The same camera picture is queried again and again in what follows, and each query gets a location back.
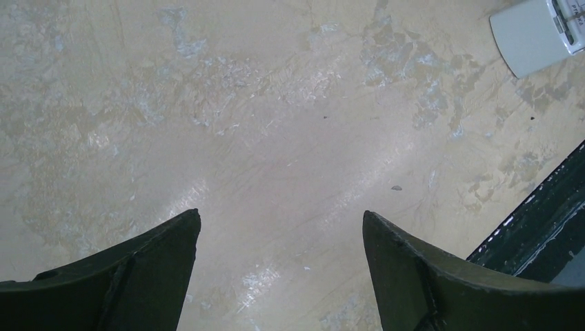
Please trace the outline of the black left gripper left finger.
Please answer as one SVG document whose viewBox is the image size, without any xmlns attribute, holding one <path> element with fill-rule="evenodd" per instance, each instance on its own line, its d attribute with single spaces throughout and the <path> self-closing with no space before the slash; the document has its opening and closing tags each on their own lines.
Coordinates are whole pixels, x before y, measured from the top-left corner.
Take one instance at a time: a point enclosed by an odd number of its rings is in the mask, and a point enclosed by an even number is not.
<svg viewBox="0 0 585 331">
<path fill-rule="evenodd" d="M 190 209 L 30 281 L 4 281 L 1 329 L 176 330 L 200 231 Z"/>
</svg>

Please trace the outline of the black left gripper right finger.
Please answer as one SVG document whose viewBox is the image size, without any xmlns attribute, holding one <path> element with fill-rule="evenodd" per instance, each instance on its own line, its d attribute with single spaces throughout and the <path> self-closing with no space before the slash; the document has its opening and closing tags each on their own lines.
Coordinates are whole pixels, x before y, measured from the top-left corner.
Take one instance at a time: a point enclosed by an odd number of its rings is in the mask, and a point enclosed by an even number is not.
<svg viewBox="0 0 585 331">
<path fill-rule="evenodd" d="M 465 261 L 366 211 L 362 234 L 384 330 L 583 330 L 584 289 Z"/>
</svg>

